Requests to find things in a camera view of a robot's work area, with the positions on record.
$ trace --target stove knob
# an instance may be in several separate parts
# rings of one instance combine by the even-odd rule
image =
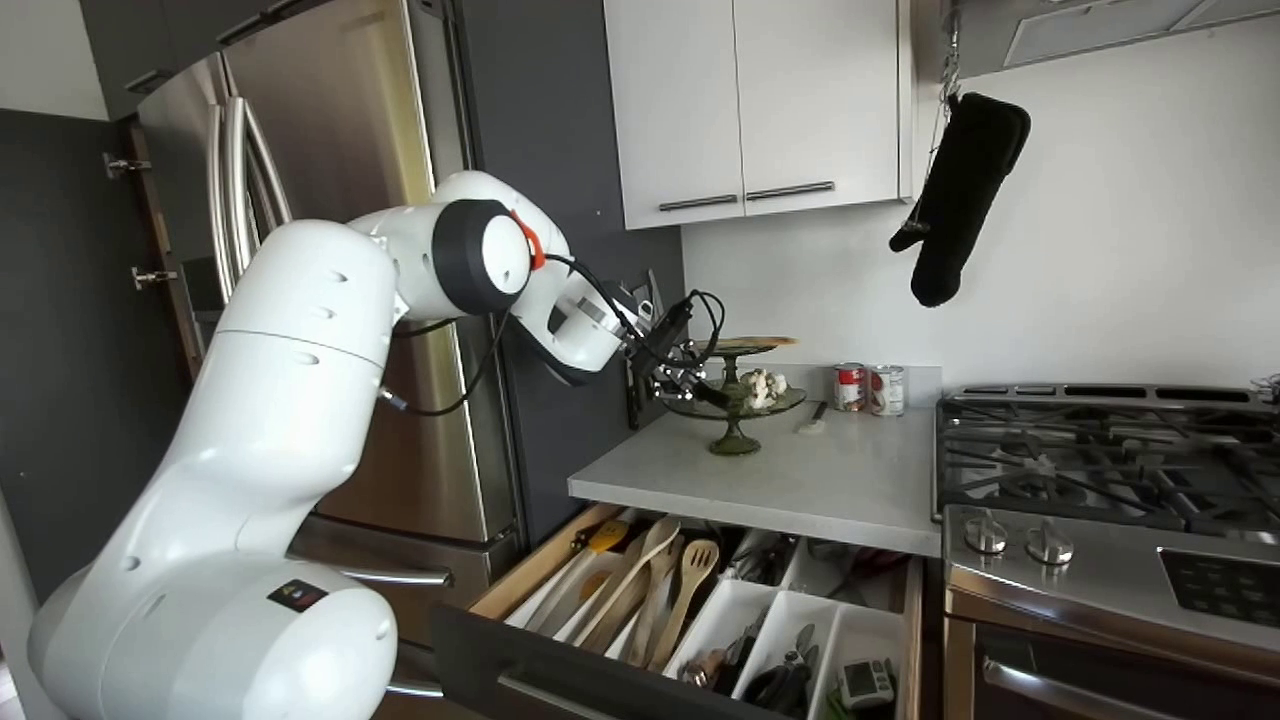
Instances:
[[[1003,540],[1009,540],[1009,531],[991,510],[964,518],[964,542],[976,546],[981,556],[999,556]]]
[[[1026,550],[1046,569],[1068,569],[1076,556],[1076,542],[1060,535],[1046,518],[1026,535]]]

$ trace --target kitchen counter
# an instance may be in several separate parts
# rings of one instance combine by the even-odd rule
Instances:
[[[725,422],[665,415],[572,471],[567,495],[939,556],[932,411],[829,411],[814,433],[799,433],[806,415],[810,405],[747,420],[743,433],[762,442],[756,457],[710,457]]]

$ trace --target black oven mitt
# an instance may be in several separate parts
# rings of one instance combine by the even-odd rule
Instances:
[[[951,100],[951,124],[925,181],[925,196],[903,228],[887,239],[891,251],[925,239],[912,272],[912,293],[925,309],[935,309],[960,293],[960,267],[1003,175],[1022,153],[1026,130],[1033,116],[1014,104],[976,93]]]

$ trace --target refrigerator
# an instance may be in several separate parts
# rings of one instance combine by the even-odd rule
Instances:
[[[277,222],[421,204],[468,168],[446,2],[285,11],[135,109],[150,214],[179,262],[196,342]],[[415,409],[444,409],[483,375],[446,415],[379,409],[354,477],[302,524],[300,556],[384,580],[392,603],[430,580],[446,580],[430,599],[472,603],[513,562],[525,524],[493,331],[486,321],[394,326],[384,382]]]

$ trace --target stainless steel stove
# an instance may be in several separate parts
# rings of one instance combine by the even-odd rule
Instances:
[[[946,390],[935,510],[946,717],[1280,701],[1277,405],[1230,388]]]

